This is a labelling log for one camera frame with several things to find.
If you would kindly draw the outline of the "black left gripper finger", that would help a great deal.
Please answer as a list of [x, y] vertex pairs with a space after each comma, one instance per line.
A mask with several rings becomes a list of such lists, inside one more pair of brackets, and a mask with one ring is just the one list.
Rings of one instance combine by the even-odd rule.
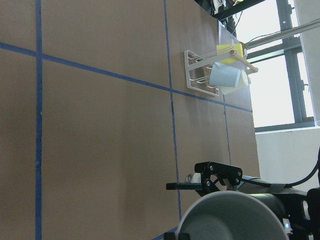
[[183, 232], [165, 232], [163, 234], [163, 240], [190, 240], [190, 235]]

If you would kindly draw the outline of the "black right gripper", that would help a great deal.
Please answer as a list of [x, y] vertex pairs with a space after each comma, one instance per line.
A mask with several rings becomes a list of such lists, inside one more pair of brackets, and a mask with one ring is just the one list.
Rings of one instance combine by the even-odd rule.
[[252, 195], [276, 215], [290, 240], [320, 238], [318, 187], [302, 191], [284, 183], [269, 183], [257, 177], [243, 176], [239, 167], [212, 161], [196, 163], [194, 172], [200, 174], [198, 194], [219, 192], [217, 182], [231, 190], [240, 184], [240, 192]]

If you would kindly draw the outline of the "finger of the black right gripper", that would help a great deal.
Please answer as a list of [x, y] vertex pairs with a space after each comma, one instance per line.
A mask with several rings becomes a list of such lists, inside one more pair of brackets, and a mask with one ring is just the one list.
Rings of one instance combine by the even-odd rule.
[[193, 190], [196, 191], [198, 195], [201, 197], [204, 196], [202, 192], [202, 184], [201, 183], [179, 183], [179, 182], [172, 182], [167, 183], [165, 186], [166, 190]]

